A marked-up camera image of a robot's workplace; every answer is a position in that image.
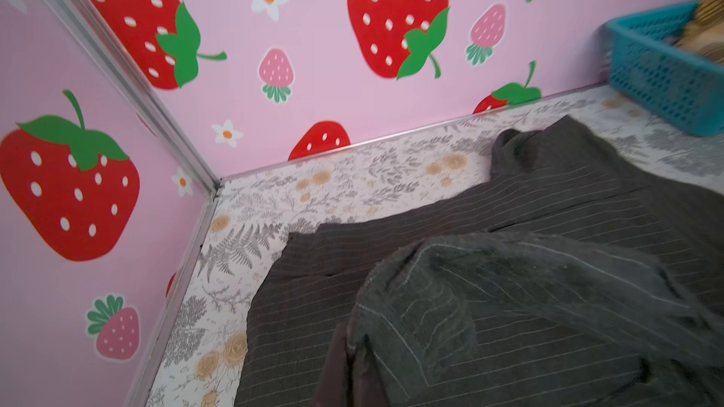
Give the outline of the dark grey pinstriped shirt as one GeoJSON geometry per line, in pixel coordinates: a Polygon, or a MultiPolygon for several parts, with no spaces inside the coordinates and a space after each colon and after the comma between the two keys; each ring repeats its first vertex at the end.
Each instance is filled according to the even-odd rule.
{"type": "Polygon", "coordinates": [[[720,406],[723,198],[571,117],[488,182],[294,233],[254,297],[237,406],[720,406]]]}

